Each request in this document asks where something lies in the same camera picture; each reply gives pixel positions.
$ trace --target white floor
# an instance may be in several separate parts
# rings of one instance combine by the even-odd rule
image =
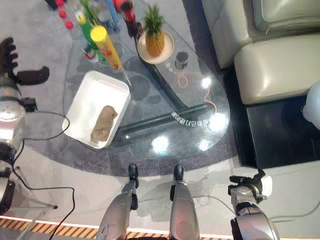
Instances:
[[[257,171],[237,166],[237,158],[185,173],[185,180],[192,196],[214,196],[228,206],[229,176],[232,174],[253,176]],[[26,147],[17,166],[30,186],[34,188],[72,186],[75,188],[76,208],[67,223],[94,225],[100,221],[112,201],[127,182],[125,177],[99,175],[80,171],[54,162]],[[303,215],[310,212],[320,200],[318,191],[320,162],[296,164],[267,169],[273,177],[273,194],[260,204],[269,217]],[[169,192],[172,175],[140,178],[137,189],[139,209],[130,215],[131,228],[169,230],[171,202]],[[28,198],[57,204],[57,210],[49,210],[39,220],[59,222],[72,208],[71,190],[28,191],[17,184],[13,207],[37,206]],[[230,220],[233,214],[220,202],[208,197],[194,200],[202,234],[231,235]],[[8,211],[7,216],[32,218],[38,210]],[[294,221],[276,223],[281,237],[320,237],[320,210]]]

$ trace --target orange striped floor edge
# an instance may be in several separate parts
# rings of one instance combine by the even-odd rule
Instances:
[[[52,234],[56,224],[50,223],[42,223],[42,222],[35,222],[32,223],[31,220],[16,220],[13,217],[5,217],[0,216],[0,228],[5,229],[12,229],[12,230],[25,230],[30,224],[32,227],[29,229],[30,232],[34,233],[42,233],[42,234]],[[87,227],[87,226],[70,226],[71,224],[64,224],[61,225],[58,230],[56,231],[55,235],[59,236],[69,236],[74,238],[83,238],[83,239],[96,239],[98,228],[97,227]],[[165,231],[154,231],[147,230],[146,232],[139,232],[139,231],[128,231],[127,237],[129,238],[140,238],[140,237],[165,237],[169,238],[169,235]],[[204,234],[200,240],[232,240],[229,236],[222,236],[222,235],[206,235]],[[282,238],[282,240],[311,240],[311,238]]]

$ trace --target white sphere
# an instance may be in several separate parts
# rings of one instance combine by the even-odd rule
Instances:
[[[310,88],[302,114],[308,122],[320,130],[320,81]]]

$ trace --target pineapple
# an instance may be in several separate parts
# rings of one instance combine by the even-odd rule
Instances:
[[[165,46],[165,33],[162,30],[164,17],[159,15],[157,5],[153,7],[149,5],[144,22],[146,50],[150,56],[158,57]]]

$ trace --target white tray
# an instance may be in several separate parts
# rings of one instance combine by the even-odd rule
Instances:
[[[95,149],[107,147],[118,130],[130,100],[131,94],[127,84],[100,72],[88,71],[66,114],[70,120],[70,127],[64,133]],[[91,132],[106,105],[113,107],[118,115],[113,120],[108,139],[93,142],[90,137]],[[64,119],[62,129],[67,125],[68,121]]]

